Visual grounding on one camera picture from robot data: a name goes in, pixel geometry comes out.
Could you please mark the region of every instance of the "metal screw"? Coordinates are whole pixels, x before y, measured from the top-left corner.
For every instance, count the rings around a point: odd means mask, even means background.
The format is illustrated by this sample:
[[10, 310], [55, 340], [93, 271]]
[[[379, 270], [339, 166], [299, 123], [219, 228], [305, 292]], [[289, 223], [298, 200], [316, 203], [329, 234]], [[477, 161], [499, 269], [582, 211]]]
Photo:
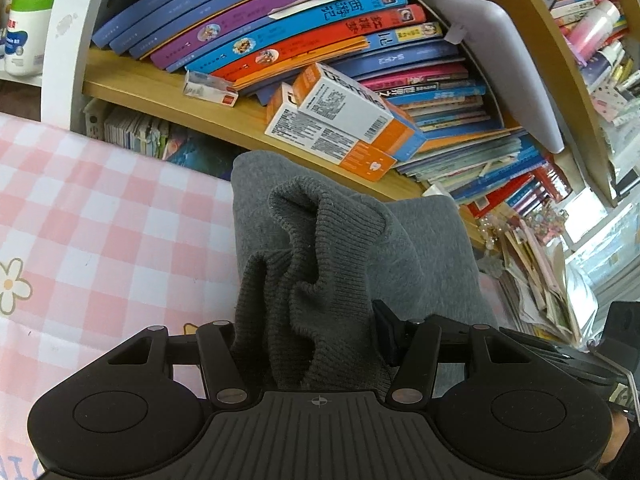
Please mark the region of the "metal screw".
[[216, 395], [216, 399], [225, 404], [239, 404], [240, 402], [245, 402], [247, 397], [246, 391], [240, 388], [227, 388], [219, 391]]
[[422, 400], [422, 394], [413, 388], [400, 388], [391, 394], [391, 398], [400, 404], [416, 404]]

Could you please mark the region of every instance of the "gray sweater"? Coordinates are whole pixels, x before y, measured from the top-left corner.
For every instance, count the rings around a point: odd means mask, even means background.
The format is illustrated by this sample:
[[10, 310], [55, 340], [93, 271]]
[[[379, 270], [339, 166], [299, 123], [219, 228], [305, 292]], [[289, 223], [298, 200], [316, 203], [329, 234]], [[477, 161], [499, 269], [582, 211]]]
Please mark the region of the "gray sweater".
[[[382, 203], [270, 152], [239, 156], [231, 177], [238, 267], [234, 359], [280, 389], [377, 389], [372, 300], [401, 319], [441, 314], [495, 325], [454, 202]], [[439, 374], [441, 394], [462, 380]]]

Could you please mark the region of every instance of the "pink bottle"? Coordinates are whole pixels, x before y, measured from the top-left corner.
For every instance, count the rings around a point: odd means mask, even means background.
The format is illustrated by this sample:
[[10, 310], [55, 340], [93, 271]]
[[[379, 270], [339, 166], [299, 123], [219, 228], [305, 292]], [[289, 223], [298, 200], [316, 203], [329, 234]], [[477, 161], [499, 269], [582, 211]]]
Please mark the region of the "pink bottle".
[[569, 33], [567, 41], [575, 59], [582, 66], [607, 41], [613, 26], [620, 19], [620, 11], [611, 2], [604, 1], [591, 9]]

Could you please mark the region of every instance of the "fabric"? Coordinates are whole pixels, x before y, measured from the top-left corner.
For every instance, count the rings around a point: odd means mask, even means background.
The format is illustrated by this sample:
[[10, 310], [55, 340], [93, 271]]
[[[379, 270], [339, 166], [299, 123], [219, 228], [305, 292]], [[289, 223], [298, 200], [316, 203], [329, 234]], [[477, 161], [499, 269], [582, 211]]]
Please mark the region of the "fabric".
[[[228, 182], [0, 114], [0, 305], [7, 277], [31, 288], [0, 314], [0, 479], [42, 473], [26, 420], [47, 390], [146, 326], [233, 319], [232, 199]], [[175, 377], [202, 391], [196, 367]]]
[[450, 198], [383, 204], [268, 152], [238, 157], [231, 183], [242, 275], [232, 351], [246, 373], [283, 389], [385, 392], [372, 300], [401, 319], [496, 325]]

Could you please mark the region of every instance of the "plastic container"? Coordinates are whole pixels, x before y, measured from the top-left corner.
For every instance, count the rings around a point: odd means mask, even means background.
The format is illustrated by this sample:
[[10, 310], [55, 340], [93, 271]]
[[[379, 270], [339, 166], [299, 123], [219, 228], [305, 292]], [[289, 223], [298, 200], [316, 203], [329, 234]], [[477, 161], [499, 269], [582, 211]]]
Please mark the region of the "plastic container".
[[4, 37], [6, 25], [9, 23], [9, 11], [12, 0], [0, 0], [0, 59], [4, 57]]
[[597, 51], [589, 60], [589, 64], [580, 70], [589, 93], [592, 93], [602, 83], [607, 74], [611, 74], [611, 69], [622, 51], [622, 43], [616, 40]]
[[11, 75], [42, 73], [53, 0], [13, 0], [4, 46], [4, 69]]
[[620, 19], [620, 11], [611, 2], [604, 1], [591, 9], [569, 33], [568, 42], [575, 58], [582, 66], [596, 53], [613, 32], [613, 26]]

